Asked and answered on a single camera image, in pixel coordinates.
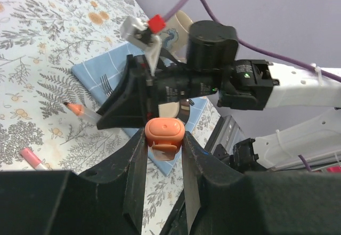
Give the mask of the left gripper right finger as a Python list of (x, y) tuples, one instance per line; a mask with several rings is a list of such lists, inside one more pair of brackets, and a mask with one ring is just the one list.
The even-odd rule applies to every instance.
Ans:
[(340, 234), (339, 174), (242, 174), (188, 132), (182, 165), (189, 234)]

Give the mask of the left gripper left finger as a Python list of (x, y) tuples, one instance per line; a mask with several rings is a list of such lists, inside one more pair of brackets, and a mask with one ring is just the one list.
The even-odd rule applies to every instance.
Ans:
[(1, 234), (140, 234), (146, 167), (141, 129), (80, 174), (1, 172)]

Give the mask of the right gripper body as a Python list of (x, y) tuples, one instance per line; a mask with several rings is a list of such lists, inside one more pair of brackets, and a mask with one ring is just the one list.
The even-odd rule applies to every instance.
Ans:
[(133, 58), (134, 112), (157, 112), (160, 104), (215, 94), (221, 82), (217, 73), (194, 71), (184, 63), (158, 64), (162, 68), (152, 76), (143, 55)]

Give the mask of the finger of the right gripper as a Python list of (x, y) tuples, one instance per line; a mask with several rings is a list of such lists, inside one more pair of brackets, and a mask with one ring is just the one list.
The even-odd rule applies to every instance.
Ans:
[(126, 57), (123, 77), (97, 113), (99, 130), (141, 128), (147, 122), (147, 84), (149, 68), (144, 55)]

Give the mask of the white acrylic marker pink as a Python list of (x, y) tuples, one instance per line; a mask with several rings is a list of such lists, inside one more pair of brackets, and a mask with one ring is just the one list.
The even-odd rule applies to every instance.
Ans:
[(35, 170), (37, 171), (51, 171), (52, 169), (47, 167), (29, 148), (23, 148), (20, 151), (20, 155), (23, 159)]

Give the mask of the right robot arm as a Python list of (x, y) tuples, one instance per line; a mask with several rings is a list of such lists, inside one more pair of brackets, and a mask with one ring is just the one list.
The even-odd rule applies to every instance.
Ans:
[(236, 60), (241, 41), (233, 27), (216, 21), (195, 22), (189, 29), (186, 63), (161, 45), (162, 17), (147, 23), (127, 18), (122, 36), (143, 51), (128, 55), (123, 77), (101, 106), (98, 129), (141, 128), (159, 116), (158, 106), (200, 96), (218, 95), (218, 106), (263, 110), (282, 106), (325, 106), (311, 120), (234, 146), (230, 165), (246, 170), (258, 163), (281, 170), (296, 167), (303, 155), (316, 165), (340, 156), (340, 78), (330, 72), (289, 60)]

